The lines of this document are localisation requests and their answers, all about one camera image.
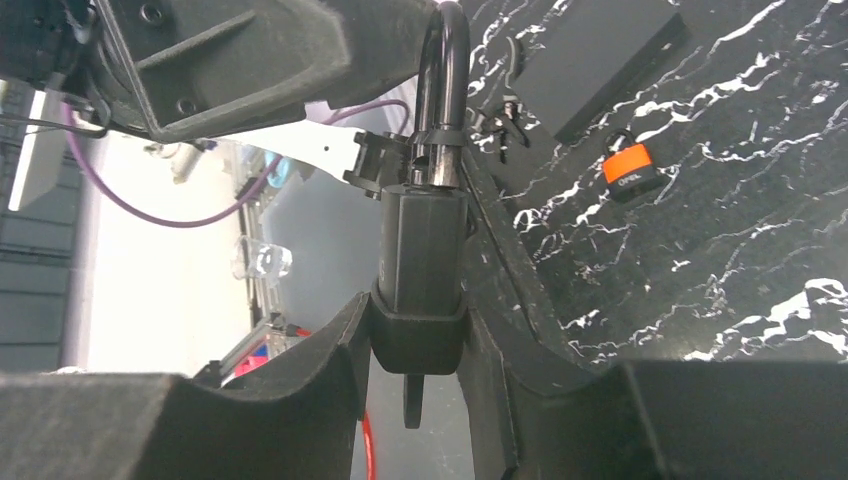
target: gray floor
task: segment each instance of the gray floor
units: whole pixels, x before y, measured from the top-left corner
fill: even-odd
[[[349,126],[388,129],[381,112],[351,119]],[[323,172],[283,188],[266,210],[266,239],[292,251],[291,273],[280,286],[289,322],[318,329],[377,272],[380,204],[361,190]],[[380,478],[473,478],[468,414],[455,376],[428,377],[419,430],[406,430],[403,378],[389,375],[372,358],[368,410]],[[364,479],[365,454],[357,432],[352,479]]]

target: black box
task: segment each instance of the black box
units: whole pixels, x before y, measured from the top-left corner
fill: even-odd
[[[571,142],[684,29],[666,0],[578,0],[513,90],[551,135]]]

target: orange and black padlock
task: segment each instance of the orange and black padlock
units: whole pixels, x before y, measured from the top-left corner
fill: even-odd
[[[621,148],[614,149],[621,139]],[[604,141],[604,177],[610,197],[617,202],[627,202],[639,195],[662,186],[663,177],[654,167],[651,154],[630,130],[618,129]]]

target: padlock body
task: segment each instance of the padlock body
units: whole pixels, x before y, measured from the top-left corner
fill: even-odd
[[[663,183],[648,149],[641,143],[606,159],[603,169],[610,196],[617,202],[627,202]]]

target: screw hole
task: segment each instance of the screw hole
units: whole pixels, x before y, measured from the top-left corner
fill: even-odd
[[[141,19],[148,25],[159,26],[165,21],[165,15],[156,5],[145,3],[141,6]]]
[[[179,110],[179,112],[183,115],[193,115],[197,113],[197,105],[195,105],[191,100],[183,98],[177,102],[177,110]]]

